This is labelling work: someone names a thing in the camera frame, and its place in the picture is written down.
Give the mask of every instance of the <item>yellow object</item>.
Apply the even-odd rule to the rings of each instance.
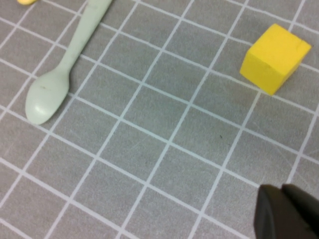
[[[22,4],[22,5],[30,5],[32,3],[34,3],[36,0],[17,0],[18,3]]]
[[[273,24],[247,51],[240,74],[273,95],[310,49],[308,43]]]

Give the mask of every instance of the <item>wooden block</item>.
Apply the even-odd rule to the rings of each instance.
[[[273,24],[247,51],[240,73],[273,95],[297,69],[311,46]]]

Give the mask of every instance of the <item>plastic spoon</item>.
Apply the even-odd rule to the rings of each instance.
[[[70,71],[111,2],[112,0],[88,1],[59,65],[32,83],[25,102],[25,113],[30,122],[42,124],[57,111],[69,91]]]

